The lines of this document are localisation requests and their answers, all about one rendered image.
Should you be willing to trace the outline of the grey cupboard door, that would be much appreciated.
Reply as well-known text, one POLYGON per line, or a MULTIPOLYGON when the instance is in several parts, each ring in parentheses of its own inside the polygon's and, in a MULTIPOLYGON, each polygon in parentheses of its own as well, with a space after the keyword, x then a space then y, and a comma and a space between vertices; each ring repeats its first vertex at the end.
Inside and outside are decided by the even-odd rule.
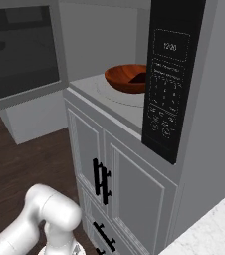
POLYGON ((166 246, 176 185, 113 135, 105 134, 109 216, 138 255, 166 246))
POLYGON ((65 101, 65 106, 77 178, 99 200, 95 192, 93 159, 104 161, 103 128, 70 102, 65 101))

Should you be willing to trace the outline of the brown wooden bowl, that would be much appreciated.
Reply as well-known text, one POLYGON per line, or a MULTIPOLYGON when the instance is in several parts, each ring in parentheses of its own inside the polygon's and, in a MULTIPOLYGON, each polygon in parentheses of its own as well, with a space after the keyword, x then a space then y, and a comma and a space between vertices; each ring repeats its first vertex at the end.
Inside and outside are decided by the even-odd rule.
POLYGON ((116 90, 127 94, 145 92, 146 65, 124 64, 105 71, 107 82, 116 90))

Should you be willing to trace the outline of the black and grey microwave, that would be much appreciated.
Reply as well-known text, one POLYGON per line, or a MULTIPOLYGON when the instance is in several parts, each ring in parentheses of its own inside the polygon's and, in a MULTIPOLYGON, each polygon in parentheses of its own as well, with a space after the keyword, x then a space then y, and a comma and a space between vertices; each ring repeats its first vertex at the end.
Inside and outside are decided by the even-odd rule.
POLYGON ((171 164, 177 161, 207 0, 151 0, 137 13, 136 58, 146 65, 145 92, 114 89, 105 74, 70 83, 64 97, 75 107, 94 104, 119 122, 108 132, 125 145, 135 143, 171 164))

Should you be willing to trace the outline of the grey microwave door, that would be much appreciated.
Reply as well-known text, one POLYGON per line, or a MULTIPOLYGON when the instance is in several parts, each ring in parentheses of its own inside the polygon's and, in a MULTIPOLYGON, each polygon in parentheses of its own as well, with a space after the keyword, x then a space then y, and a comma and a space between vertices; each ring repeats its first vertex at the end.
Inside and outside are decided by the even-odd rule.
POLYGON ((59 0, 0 0, 0 110, 67 85, 59 0))

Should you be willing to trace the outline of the grey drawer front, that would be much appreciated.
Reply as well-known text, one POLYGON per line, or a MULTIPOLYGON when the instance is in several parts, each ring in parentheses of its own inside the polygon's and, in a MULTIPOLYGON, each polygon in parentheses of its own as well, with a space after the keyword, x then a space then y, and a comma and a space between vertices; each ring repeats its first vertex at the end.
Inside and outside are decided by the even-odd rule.
POLYGON ((80 205, 83 210, 83 228, 86 231, 95 248, 105 250, 105 255, 139 255, 118 233, 118 231, 110 223, 106 215, 92 199, 85 187, 77 181, 78 195, 80 205), (105 240, 101 237, 93 222, 97 224, 103 223, 106 227, 105 233, 109 239, 115 239, 116 251, 112 252, 105 240))

